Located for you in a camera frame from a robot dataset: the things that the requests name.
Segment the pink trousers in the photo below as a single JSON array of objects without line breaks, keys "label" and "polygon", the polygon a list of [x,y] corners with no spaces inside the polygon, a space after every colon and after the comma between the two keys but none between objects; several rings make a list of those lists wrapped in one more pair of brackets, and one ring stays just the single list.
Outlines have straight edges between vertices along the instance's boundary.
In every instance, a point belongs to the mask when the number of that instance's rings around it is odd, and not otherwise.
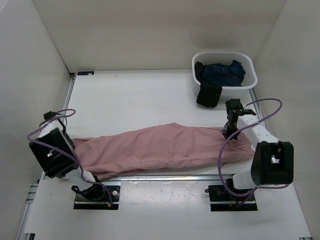
[{"label": "pink trousers", "polygon": [[183,126],[174,122],[72,141],[83,168],[102,180],[144,171],[215,166],[226,140],[219,127]]}]

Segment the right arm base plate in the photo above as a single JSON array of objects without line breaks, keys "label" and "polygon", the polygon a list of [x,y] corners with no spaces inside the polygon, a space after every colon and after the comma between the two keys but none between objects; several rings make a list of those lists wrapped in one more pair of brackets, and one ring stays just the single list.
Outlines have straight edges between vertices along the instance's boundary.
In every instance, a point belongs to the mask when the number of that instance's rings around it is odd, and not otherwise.
[{"label": "right arm base plate", "polygon": [[209,196],[211,212],[254,212],[258,211],[254,195],[238,197],[230,194],[223,185],[209,185],[204,190]]}]

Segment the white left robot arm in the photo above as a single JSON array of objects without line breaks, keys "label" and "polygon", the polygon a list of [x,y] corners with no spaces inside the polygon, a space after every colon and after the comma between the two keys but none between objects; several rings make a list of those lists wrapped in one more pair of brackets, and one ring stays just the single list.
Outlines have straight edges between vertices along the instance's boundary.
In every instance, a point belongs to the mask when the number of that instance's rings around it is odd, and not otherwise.
[{"label": "white left robot arm", "polygon": [[78,160],[76,146],[67,134],[67,123],[62,121],[76,111],[71,109],[72,113],[66,114],[67,111],[45,113],[39,128],[26,136],[29,148],[47,177],[70,181],[71,190],[89,201],[103,201],[109,191]]}]

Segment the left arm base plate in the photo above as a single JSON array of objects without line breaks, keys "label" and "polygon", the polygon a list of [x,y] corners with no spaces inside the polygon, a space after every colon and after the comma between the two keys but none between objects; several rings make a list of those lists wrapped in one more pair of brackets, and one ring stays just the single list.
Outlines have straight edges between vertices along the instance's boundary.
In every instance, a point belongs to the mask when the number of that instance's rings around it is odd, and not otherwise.
[{"label": "left arm base plate", "polygon": [[118,210],[121,183],[111,181],[102,184],[105,187],[94,184],[83,191],[73,185],[71,187],[71,190],[75,192],[73,208],[76,210]]}]

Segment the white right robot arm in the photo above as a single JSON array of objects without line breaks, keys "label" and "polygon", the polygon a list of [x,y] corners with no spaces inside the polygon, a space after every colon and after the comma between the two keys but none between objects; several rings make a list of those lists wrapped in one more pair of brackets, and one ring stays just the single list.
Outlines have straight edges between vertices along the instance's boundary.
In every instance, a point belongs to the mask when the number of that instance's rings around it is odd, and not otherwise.
[{"label": "white right robot arm", "polygon": [[[276,99],[278,108],[271,114],[257,119],[256,113],[242,105],[240,99],[226,101],[227,123],[221,130],[225,142],[220,148],[217,169],[224,193],[230,200],[253,194],[257,189],[283,189],[293,182],[294,146],[289,141],[281,141],[272,135],[263,122],[276,115],[283,107],[283,102]],[[243,133],[254,147],[254,156],[250,170],[236,173],[232,183],[222,175],[222,155],[230,140],[235,140]]]}]

